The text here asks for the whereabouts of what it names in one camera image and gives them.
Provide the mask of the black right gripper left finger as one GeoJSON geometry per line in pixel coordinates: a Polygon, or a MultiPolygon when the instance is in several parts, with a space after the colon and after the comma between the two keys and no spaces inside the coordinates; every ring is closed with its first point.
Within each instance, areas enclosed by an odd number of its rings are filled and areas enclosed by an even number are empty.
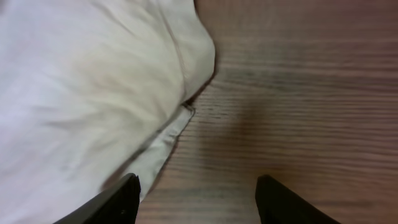
{"type": "Polygon", "coordinates": [[[133,173],[54,224],[135,224],[141,185],[133,173]]]}

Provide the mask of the beige cotton shorts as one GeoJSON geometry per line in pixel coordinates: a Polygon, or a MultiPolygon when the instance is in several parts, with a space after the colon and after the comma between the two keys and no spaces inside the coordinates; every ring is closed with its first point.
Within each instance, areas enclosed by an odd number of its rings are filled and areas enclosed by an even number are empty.
{"type": "Polygon", "coordinates": [[[1,222],[55,223],[130,173],[143,201],[215,68],[192,0],[1,2],[1,222]]]}

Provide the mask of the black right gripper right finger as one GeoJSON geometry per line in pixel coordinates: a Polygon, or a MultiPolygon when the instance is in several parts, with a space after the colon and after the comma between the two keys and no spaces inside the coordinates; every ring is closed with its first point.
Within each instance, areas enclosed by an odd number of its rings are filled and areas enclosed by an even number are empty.
{"type": "Polygon", "coordinates": [[[255,199],[262,224],[340,224],[269,175],[258,177],[255,199]]]}

